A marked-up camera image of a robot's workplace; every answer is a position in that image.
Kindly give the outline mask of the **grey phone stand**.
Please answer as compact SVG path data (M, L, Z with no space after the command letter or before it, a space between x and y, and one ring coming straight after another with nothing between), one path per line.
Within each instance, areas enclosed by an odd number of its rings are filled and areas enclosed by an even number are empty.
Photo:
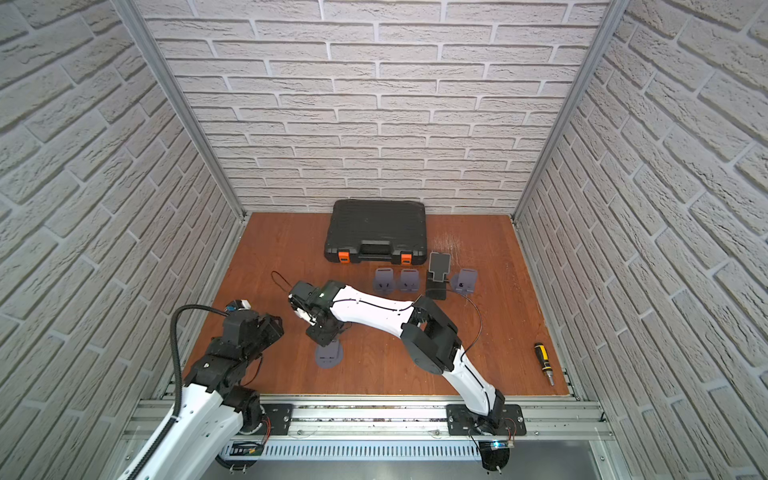
M396 282L392 268L377 268L374 273L373 289L376 295L387 296L394 292Z
M479 274L471 268L462 268L450 279L451 289L462 296L468 296L475 292Z
M331 369L341 363L344 352L339 339L334 339L326 346L318 345L315 350L315 362L322 369Z

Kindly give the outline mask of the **purple-grey phone stand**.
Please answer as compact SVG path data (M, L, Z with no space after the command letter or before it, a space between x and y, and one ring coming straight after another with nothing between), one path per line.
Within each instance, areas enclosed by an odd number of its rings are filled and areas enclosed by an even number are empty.
M420 273L417 269L402 269L398 281L398 289L404 293L415 293L420 290Z

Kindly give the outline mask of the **black phone stand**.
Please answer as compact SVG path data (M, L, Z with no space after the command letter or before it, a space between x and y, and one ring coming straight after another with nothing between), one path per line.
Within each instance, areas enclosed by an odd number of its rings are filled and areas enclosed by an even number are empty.
M445 300L451 270L451 255L432 251L429 255L425 294L433 300Z

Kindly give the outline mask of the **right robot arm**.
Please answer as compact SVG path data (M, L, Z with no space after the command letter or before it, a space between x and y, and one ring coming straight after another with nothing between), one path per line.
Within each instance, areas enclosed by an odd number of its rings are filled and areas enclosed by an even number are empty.
M371 327L399 338L422 370L444 377L476 418L477 428L491 433L502 419L505 397L486 381L466 354L458 327L430 298L397 301L369 295L339 281L315 287L300 281L289 293L295 314L306 321L306 334L327 346L348 324Z

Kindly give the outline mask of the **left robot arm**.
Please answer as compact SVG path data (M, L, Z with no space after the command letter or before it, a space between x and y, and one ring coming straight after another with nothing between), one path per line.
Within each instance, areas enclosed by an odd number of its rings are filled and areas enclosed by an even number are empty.
M178 323L183 313L199 310L223 318L222 334L183 376ZM257 391L243 385L248 367L284 335L282 319L260 314L246 301L220 310L187 304L170 320L174 403L122 479L199 479L238 433L267 440L272 421Z

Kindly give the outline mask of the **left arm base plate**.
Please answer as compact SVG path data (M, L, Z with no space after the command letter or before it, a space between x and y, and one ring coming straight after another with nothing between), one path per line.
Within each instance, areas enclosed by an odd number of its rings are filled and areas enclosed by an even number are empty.
M239 434L265 437L270 433L271 436L286 436L291 425L292 414L292 404L252 405L241 413L243 424Z

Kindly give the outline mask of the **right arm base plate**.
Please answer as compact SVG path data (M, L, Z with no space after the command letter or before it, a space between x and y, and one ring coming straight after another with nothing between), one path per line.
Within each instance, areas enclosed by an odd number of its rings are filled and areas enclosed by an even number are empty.
M472 413L463 404L448 404L446 418L450 436L485 435L504 436L511 439L527 434L522 409L517 404L504 404L490 417Z

